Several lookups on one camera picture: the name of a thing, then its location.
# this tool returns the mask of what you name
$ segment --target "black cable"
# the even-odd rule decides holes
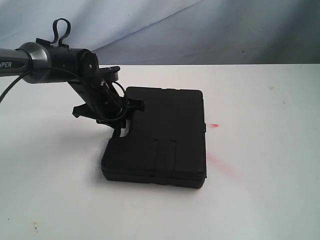
[[[74,76],[76,79],[78,79],[78,80],[82,83],[82,85],[84,86],[85,89],[87,88],[86,83],[81,79],[81,77],[78,76],[77,74],[74,74],[74,73],[71,72],[71,71],[64,70],[64,69],[62,69],[62,68],[57,68],[57,67],[41,67],[41,68],[36,68],[36,69],[33,69],[33,70],[26,71],[26,72],[22,73],[20,76],[18,76],[18,77],[3,91],[3,93],[0,95],[0,103],[3,101],[3,99],[5,98],[5,96],[7,95],[7,93],[13,88],[13,86],[17,84],[17,82],[19,82],[19,81],[20,81],[21,79],[23,79],[25,76],[27,76],[27,75],[29,75],[29,74],[31,74],[31,73],[33,73],[33,72],[43,71],[43,70],[61,71],[61,72],[64,72],[64,73],[66,73],[66,74],[72,75],[72,76]],[[90,99],[90,101],[92,102],[92,106],[93,106],[94,112],[98,115],[98,117],[99,117],[101,120],[106,121],[106,122],[109,122],[109,123],[110,123],[110,122],[116,122],[116,121],[122,119],[122,118],[126,115],[126,113],[127,113],[127,111],[128,111],[128,98],[127,98],[126,91],[125,91],[124,87],[121,86],[121,84],[118,83],[118,82],[116,82],[116,81],[113,81],[112,83],[118,85],[118,86],[121,88],[121,90],[123,91],[123,98],[124,98],[124,100],[125,100],[125,108],[124,108],[124,111],[123,111],[123,113],[122,113],[119,117],[116,117],[116,118],[108,119],[108,118],[105,118],[105,117],[100,116],[100,115],[98,114],[98,111],[97,111],[97,109],[96,109],[96,106],[93,104],[93,101],[92,101],[92,99],[91,99],[91,96],[90,96],[90,94],[89,94],[89,91],[87,90],[89,99]]]

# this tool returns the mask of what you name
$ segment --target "white table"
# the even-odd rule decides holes
[[[320,65],[122,66],[119,77],[203,91],[206,123],[219,124],[203,187],[105,180],[112,129],[72,116],[83,102],[67,83],[19,82],[0,104],[0,239],[320,239]]]

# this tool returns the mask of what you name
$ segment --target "red laser dot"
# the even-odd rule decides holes
[[[217,128],[219,126],[220,126],[219,124],[214,124],[214,123],[209,124],[209,128]]]

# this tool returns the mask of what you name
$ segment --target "black case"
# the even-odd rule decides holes
[[[128,98],[143,100],[125,137],[112,137],[102,157],[112,181],[154,183],[187,188],[204,184],[206,124],[199,90],[128,87]]]

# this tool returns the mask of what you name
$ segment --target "black strap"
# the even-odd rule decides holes
[[[52,29],[53,29],[53,34],[54,34],[54,40],[51,42],[51,44],[55,44],[55,43],[58,41],[59,34],[58,34],[58,27],[57,27],[57,26],[58,26],[58,22],[59,22],[60,20],[65,21],[67,27],[66,27],[65,34],[59,39],[58,45],[59,45],[59,46],[66,46],[65,44],[62,43],[62,41],[63,41],[63,39],[65,39],[65,38],[67,38],[67,37],[69,36],[70,31],[71,31],[71,24],[70,24],[70,22],[69,22],[67,19],[65,19],[65,18],[59,18],[59,19],[57,19],[57,20],[55,20],[55,21],[53,22]]]

